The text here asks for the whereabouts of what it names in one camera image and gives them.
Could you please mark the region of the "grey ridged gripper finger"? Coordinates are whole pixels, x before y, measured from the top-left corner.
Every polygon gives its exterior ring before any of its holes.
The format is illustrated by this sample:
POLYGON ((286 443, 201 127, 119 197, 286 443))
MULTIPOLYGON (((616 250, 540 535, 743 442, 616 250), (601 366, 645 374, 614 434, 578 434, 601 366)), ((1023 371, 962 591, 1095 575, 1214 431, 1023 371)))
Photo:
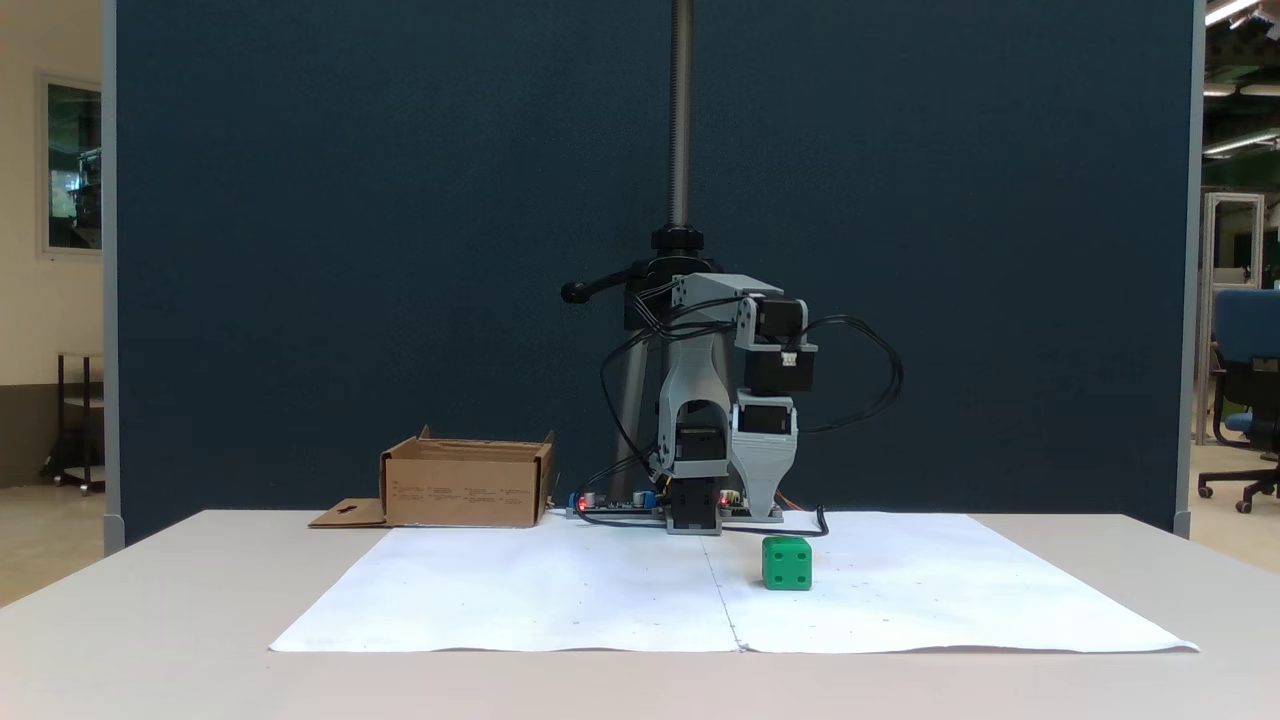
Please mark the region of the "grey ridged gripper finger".
POLYGON ((774 493, 794 465, 796 438, 733 438, 733 468, 754 521, 771 518, 774 493))

